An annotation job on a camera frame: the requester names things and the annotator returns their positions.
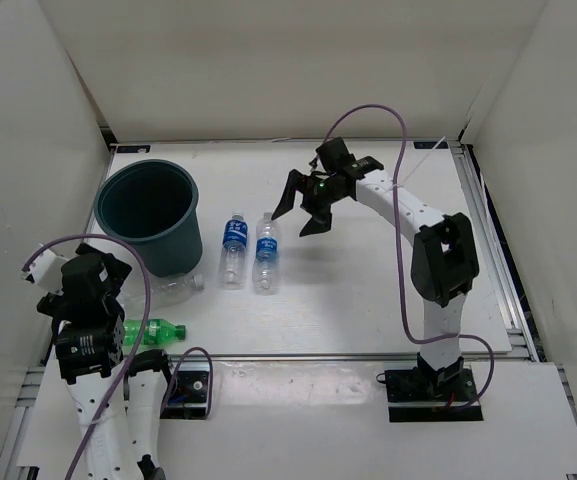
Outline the clear unlabelled plastic bottle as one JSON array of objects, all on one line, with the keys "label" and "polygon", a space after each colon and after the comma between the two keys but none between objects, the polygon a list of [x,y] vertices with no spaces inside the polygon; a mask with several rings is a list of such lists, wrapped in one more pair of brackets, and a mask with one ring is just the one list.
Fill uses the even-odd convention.
[{"label": "clear unlabelled plastic bottle", "polygon": [[[150,309],[174,306],[187,301],[204,289],[202,274],[188,274],[175,277],[150,277]],[[143,287],[127,285],[118,296],[120,304],[129,315],[140,314],[145,306],[146,294]]]}]

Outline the green plastic soda bottle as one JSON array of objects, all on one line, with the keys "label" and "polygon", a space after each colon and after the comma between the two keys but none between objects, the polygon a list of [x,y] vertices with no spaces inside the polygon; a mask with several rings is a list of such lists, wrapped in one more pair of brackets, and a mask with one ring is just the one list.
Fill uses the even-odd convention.
[{"label": "green plastic soda bottle", "polygon": [[[125,337],[124,345],[133,346],[136,344],[137,336],[141,328],[140,320],[125,320]],[[163,347],[173,342],[183,341],[186,339],[186,327],[184,325],[175,325],[164,319],[149,319],[140,345]]]}]

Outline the light blue label water bottle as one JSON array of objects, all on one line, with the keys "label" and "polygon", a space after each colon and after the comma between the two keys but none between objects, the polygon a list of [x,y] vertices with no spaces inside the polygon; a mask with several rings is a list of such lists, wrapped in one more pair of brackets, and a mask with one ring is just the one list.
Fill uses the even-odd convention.
[{"label": "light blue label water bottle", "polygon": [[279,233],[271,212],[265,212],[256,227],[253,288],[258,294],[272,294],[278,286]]}]

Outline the dark blue label water bottle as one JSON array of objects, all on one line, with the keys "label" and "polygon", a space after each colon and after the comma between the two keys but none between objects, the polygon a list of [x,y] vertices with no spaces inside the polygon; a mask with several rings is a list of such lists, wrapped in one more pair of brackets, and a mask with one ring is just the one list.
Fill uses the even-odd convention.
[{"label": "dark blue label water bottle", "polygon": [[248,224],[242,212],[226,222],[221,245],[219,282],[224,288],[242,287],[246,273]]}]

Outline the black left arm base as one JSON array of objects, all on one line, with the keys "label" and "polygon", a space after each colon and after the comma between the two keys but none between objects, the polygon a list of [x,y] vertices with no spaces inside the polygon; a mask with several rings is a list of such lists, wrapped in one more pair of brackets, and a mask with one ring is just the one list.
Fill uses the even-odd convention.
[{"label": "black left arm base", "polygon": [[212,374],[207,361],[191,361],[180,366],[176,385],[160,418],[165,420],[206,420],[209,415]]}]

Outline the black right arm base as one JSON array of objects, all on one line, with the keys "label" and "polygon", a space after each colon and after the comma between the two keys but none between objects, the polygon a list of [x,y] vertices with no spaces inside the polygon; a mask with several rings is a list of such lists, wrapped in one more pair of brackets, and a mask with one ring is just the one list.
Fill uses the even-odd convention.
[{"label": "black right arm base", "polygon": [[417,367],[385,370],[376,381],[386,388],[390,423],[480,422],[482,408],[472,370],[433,390]]}]

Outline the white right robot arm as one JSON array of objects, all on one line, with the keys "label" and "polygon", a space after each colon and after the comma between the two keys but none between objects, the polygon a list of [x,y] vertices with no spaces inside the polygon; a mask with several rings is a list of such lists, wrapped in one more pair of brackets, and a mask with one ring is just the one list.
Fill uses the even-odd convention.
[{"label": "white right robot arm", "polygon": [[412,247],[410,278],[423,300],[423,336],[417,340],[417,387],[428,399],[448,393],[463,369],[461,317],[468,293],[479,274],[469,218],[445,214],[395,184],[382,163],[371,156],[356,158],[341,138],[322,144],[320,172],[291,170],[272,216],[279,218],[302,197],[310,216],[302,236],[332,228],[332,206],[351,198],[370,208],[396,230],[397,240]]}]

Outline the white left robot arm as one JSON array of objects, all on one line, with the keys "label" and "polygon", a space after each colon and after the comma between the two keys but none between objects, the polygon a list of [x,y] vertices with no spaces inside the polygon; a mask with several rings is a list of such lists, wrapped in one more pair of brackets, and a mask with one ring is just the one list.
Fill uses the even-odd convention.
[{"label": "white left robot arm", "polygon": [[89,479],[162,479],[157,455],[160,405],[178,377],[164,351],[123,353],[125,313],[118,300],[128,264],[87,244],[71,259],[44,249],[27,281],[45,290],[37,305],[52,320],[59,373],[74,403],[81,444],[74,462]]}]

